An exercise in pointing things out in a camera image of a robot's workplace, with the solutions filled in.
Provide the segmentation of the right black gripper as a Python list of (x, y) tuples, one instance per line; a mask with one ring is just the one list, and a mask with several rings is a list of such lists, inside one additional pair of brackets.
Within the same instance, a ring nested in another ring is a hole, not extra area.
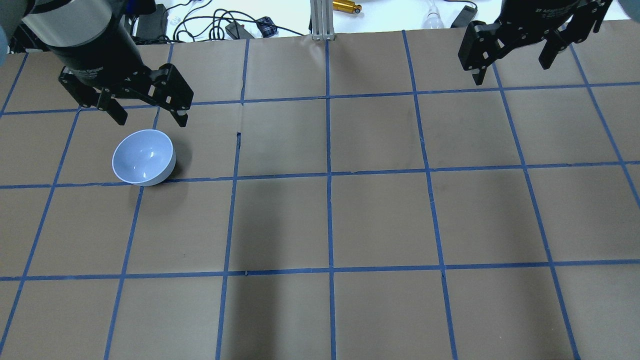
[(542, 69), (550, 69), (571, 44), (599, 32), (611, 4), (611, 0), (503, 0), (494, 22), (473, 20), (467, 25), (458, 59), (480, 86), (496, 60), (544, 42), (538, 62)]

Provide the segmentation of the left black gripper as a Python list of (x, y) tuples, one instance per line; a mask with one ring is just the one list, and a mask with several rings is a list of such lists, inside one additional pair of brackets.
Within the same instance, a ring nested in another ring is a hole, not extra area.
[(64, 67), (58, 82), (85, 109), (98, 107), (99, 98), (105, 93), (103, 98), (108, 101), (102, 105), (102, 111), (119, 126), (126, 125), (128, 113), (117, 100), (140, 100), (170, 111), (177, 125), (186, 127), (194, 91), (174, 64), (166, 63), (155, 70), (144, 66), (113, 84), (106, 84), (106, 78), (98, 83), (98, 75), (104, 74), (103, 71), (93, 71), (90, 73), (92, 78), (82, 79)]

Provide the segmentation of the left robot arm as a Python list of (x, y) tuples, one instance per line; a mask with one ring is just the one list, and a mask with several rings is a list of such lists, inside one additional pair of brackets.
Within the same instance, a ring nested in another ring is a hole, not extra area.
[(80, 107), (106, 112), (119, 125), (119, 100), (160, 107), (185, 127), (194, 91), (178, 68), (150, 69), (122, 23), (124, 0), (3, 0), (1, 43), (25, 24), (60, 59), (58, 81)]

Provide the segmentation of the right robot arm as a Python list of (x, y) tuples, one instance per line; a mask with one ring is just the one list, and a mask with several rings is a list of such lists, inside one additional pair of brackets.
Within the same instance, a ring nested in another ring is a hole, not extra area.
[(544, 42), (538, 62), (550, 69), (559, 53), (601, 29), (611, 0), (504, 0), (492, 23), (472, 20), (457, 57), (482, 85), (487, 69), (513, 50)]

